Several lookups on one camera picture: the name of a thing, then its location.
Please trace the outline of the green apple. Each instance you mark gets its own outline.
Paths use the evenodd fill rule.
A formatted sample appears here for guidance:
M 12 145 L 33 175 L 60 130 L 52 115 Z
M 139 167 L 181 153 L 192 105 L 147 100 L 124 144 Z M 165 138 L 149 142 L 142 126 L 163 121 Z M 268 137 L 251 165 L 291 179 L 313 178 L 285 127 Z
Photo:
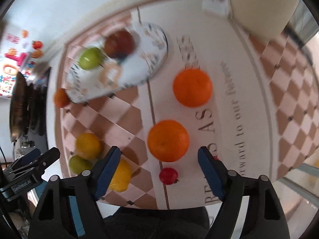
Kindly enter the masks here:
M 73 174 L 81 174 L 84 170 L 91 170 L 93 163 L 91 161 L 85 160 L 78 155 L 73 155 L 69 159 L 69 169 Z
M 78 61 L 81 69 L 88 71 L 96 68 L 104 61 L 104 55 L 98 47 L 87 48 Z

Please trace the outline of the yellow lemon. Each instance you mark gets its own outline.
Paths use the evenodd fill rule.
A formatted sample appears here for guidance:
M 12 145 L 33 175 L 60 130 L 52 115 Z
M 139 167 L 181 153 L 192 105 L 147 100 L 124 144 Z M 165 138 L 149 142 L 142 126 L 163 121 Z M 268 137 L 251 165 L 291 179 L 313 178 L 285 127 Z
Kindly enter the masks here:
M 85 160 L 97 159 L 102 151 L 99 138 L 92 133 L 80 134 L 75 142 L 76 154 Z
M 111 179 L 109 188 L 118 193 L 126 191 L 131 180 L 131 174 L 131 165 L 126 160 L 121 159 Z

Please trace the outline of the dark orange tangerine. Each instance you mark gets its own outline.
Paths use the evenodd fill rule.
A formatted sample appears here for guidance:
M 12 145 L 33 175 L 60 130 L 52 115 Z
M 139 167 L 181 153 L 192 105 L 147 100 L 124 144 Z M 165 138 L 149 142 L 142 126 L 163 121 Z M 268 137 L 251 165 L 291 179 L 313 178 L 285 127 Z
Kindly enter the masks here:
M 58 88 L 53 96 L 54 105 L 58 108 L 64 108 L 70 104 L 70 99 L 64 88 Z

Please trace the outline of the orange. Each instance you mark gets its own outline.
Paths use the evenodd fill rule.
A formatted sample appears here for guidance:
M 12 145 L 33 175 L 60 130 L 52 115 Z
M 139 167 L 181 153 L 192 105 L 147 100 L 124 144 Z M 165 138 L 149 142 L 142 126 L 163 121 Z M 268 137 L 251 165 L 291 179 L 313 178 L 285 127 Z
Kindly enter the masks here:
M 185 107 L 199 107 L 209 101 L 213 93 L 213 83 L 200 69 L 180 71 L 172 83 L 176 100 Z
M 188 151 L 187 130 L 175 120 L 163 120 L 154 125 L 147 137 L 150 153 L 161 162 L 175 162 Z

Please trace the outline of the dark red apple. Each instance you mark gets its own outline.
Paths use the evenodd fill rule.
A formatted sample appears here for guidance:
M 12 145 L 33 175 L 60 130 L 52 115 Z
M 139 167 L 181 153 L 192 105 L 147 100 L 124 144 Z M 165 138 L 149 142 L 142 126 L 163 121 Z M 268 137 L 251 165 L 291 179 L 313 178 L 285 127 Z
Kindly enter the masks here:
M 105 38 L 104 52 L 112 59 L 125 58 L 136 48 L 133 35 L 125 29 L 116 31 Z

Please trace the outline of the black gas stove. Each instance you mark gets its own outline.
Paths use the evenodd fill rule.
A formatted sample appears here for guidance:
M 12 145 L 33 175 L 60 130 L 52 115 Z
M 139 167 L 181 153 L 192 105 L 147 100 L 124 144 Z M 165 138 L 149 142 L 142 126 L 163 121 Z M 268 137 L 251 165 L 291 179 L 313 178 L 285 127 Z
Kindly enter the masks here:
M 9 114 L 10 138 L 14 156 L 26 155 L 37 148 L 48 150 L 46 136 L 46 99 L 50 70 L 34 83 L 27 83 L 19 72 L 12 90 Z

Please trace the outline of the black frying pan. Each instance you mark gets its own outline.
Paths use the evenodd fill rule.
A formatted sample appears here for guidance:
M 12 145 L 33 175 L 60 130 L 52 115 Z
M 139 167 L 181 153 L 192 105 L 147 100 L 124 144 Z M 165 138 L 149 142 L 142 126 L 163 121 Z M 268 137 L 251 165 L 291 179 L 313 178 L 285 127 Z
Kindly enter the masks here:
M 9 129 L 12 142 L 27 136 L 29 130 L 40 129 L 44 134 L 45 106 L 50 76 L 47 61 L 38 62 L 25 78 L 20 72 L 16 75 L 16 83 L 12 90 Z

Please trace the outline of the checkered table mat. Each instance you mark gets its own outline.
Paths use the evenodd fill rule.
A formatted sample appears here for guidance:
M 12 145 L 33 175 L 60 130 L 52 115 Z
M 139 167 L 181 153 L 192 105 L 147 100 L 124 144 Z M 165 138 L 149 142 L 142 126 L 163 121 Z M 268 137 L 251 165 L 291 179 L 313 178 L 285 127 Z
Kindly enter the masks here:
M 104 203 L 146 209 L 211 205 L 197 161 L 206 147 L 239 175 L 277 181 L 318 150 L 318 88 L 286 32 L 264 39 L 211 0 L 166 0 L 104 18 L 70 38 L 57 86 L 63 177 L 71 158 L 122 152 Z

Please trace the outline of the oval floral ceramic plate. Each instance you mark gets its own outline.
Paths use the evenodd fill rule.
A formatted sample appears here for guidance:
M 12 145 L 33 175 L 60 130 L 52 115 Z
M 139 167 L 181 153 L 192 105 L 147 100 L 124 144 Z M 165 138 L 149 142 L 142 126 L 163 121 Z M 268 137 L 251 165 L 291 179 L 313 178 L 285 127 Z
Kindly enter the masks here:
M 82 69 L 82 54 L 90 48 L 101 49 L 104 43 L 101 35 L 95 35 L 86 48 L 79 46 L 68 56 L 63 85 L 72 102 L 82 103 L 142 85 L 164 65 L 168 56 L 168 40 L 160 26 L 136 22 L 128 26 L 127 31 L 136 42 L 136 49 L 128 56 L 112 59 L 103 54 L 99 66 L 92 70 Z

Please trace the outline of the cream utensil holder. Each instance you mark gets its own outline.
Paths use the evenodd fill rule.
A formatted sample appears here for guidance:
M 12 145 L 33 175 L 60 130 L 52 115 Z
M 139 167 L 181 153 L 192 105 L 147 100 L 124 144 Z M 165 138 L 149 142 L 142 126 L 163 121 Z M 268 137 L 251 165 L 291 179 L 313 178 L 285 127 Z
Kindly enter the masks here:
M 281 34 L 298 3 L 299 0 L 230 0 L 235 21 L 265 39 Z

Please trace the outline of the crumpled white tissue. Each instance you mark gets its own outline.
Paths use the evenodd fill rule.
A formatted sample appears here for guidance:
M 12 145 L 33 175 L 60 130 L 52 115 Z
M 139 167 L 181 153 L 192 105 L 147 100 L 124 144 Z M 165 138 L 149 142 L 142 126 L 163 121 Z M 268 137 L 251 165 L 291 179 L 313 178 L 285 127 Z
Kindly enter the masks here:
M 219 18 L 232 17 L 230 0 L 202 0 L 202 10 Z

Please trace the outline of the colourful wall sticker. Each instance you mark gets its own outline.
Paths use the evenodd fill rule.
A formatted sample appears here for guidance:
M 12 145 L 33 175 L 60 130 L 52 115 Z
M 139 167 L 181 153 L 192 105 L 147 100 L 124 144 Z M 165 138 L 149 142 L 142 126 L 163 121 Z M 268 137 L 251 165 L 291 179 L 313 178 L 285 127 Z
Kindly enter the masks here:
M 43 56 L 44 44 L 35 40 L 29 31 L 15 25 L 1 28 L 1 97 L 9 99 L 20 72 L 25 78 L 31 74 Z

